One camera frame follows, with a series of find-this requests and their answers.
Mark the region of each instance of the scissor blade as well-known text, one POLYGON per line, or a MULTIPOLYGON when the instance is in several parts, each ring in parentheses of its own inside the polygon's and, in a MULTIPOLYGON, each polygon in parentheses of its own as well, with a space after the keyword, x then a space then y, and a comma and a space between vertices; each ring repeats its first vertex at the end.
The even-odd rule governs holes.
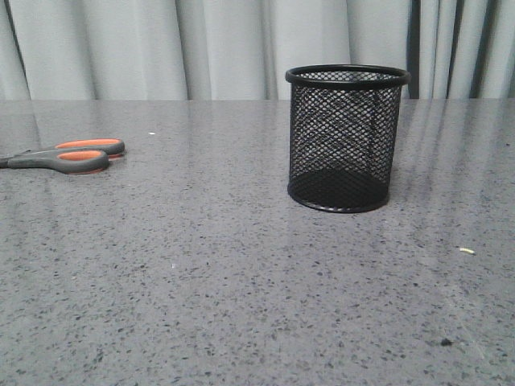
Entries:
POLYGON ((9 160, 11 158, 12 157, 0 158, 0 169, 5 168, 5 167, 9 167, 9 160))

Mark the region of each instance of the scissors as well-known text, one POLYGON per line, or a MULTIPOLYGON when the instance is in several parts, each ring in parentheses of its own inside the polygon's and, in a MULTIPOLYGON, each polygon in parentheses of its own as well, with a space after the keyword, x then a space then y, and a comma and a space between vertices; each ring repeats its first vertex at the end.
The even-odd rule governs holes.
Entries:
POLYGON ((116 138, 80 139, 0 158, 0 168, 44 167, 61 173, 92 173, 104 170, 109 159, 121 156, 125 147, 116 138))

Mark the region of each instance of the black mesh pen holder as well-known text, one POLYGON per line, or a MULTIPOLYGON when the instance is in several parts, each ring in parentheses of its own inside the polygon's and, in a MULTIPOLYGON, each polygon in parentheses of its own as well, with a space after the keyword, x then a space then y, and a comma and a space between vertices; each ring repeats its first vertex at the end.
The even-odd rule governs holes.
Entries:
POLYGON ((410 74, 338 64, 293 68, 286 80, 291 83, 290 196, 341 213, 384 205, 401 87, 410 74))

